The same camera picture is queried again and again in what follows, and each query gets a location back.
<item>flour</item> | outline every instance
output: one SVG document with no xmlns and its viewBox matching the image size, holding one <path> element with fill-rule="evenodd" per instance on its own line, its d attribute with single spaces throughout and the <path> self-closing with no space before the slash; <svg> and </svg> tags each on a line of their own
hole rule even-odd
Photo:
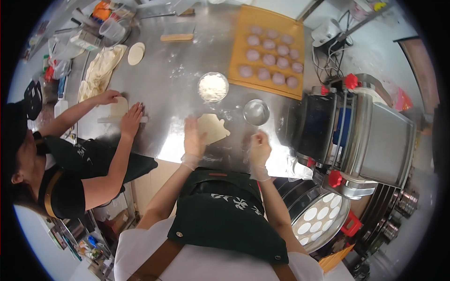
<svg viewBox="0 0 450 281">
<path fill-rule="evenodd" d="M 217 102 L 227 93 L 227 83 L 218 74 L 207 75 L 198 84 L 199 95 L 207 102 Z"/>
</svg>

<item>gloved hand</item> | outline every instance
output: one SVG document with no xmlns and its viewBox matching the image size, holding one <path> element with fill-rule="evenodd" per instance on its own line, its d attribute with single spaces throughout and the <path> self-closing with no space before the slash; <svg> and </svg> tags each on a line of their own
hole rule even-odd
<svg viewBox="0 0 450 281">
<path fill-rule="evenodd" d="M 198 167 L 198 162 L 205 153 L 206 134 L 200 136 L 197 118 L 190 116 L 184 120 L 184 155 L 181 163 L 192 171 Z"/>
<path fill-rule="evenodd" d="M 251 148 L 250 148 L 250 178 L 260 182 L 264 182 L 270 179 L 266 162 L 269 159 L 270 152 L 269 141 L 267 134 L 263 131 L 258 131 L 257 134 L 252 135 Z"/>
</svg>

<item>plastic measuring cup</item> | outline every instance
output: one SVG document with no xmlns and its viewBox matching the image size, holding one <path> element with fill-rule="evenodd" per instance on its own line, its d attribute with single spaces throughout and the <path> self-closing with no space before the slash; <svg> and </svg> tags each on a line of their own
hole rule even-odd
<svg viewBox="0 0 450 281">
<path fill-rule="evenodd" d="M 113 41 L 120 41 L 125 35 L 125 28 L 113 18 L 108 18 L 100 26 L 99 33 Z"/>
</svg>

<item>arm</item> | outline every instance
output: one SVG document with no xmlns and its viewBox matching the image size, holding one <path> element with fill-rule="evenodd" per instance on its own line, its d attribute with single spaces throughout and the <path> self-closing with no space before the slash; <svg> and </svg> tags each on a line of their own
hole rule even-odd
<svg viewBox="0 0 450 281">
<path fill-rule="evenodd" d="M 108 174 L 104 177 L 82 179 L 86 210 L 113 199 L 120 191 L 130 158 L 133 139 L 142 117 L 142 104 L 135 104 L 122 117 L 121 137 L 112 158 Z"/>
<path fill-rule="evenodd" d="M 48 135 L 60 137 L 95 106 L 99 104 L 117 103 L 117 100 L 114 97 L 118 96 L 120 96 L 119 92 L 107 90 L 98 96 L 91 97 L 68 108 L 50 124 L 40 129 L 39 132 L 43 137 Z"/>
<path fill-rule="evenodd" d="M 265 133 L 259 131 L 258 134 L 252 136 L 251 173 L 253 178 L 260 181 L 267 220 L 286 242 L 288 252 L 308 254 L 298 239 L 295 238 L 288 209 L 267 174 L 266 162 L 271 150 Z"/>
<path fill-rule="evenodd" d="M 144 216 L 136 228 L 149 229 L 155 223 L 167 219 L 175 206 L 178 195 L 188 176 L 198 167 L 205 152 L 206 133 L 198 134 L 196 118 L 187 118 L 184 125 L 184 151 L 181 165 L 167 180 L 147 205 Z"/>
</svg>

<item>red stool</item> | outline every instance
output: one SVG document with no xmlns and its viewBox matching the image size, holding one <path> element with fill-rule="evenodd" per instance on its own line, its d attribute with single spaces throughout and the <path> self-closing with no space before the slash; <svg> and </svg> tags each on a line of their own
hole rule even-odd
<svg viewBox="0 0 450 281">
<path fill-rule="evenodd" d="M 350 224 L 350 222 L 353 221 L 353 225 L 350 226 L 350 228 L 348 228 L 348 225 Z M 362 226 L 363 224 L 360 222 L 360 220 L 358 220 L 358 218 L 355 216 L 355 214 L 350 210 L 350 212 L 348 213 L 348 217 L 347 220 L 345 221 L 344 225 L 341 227 L 341 231 L 349 236 L 349 237 L 353 237 L 353 235 L 355 235 L 355 233 L 359 230 L 359 228 Z"/>
</svg>

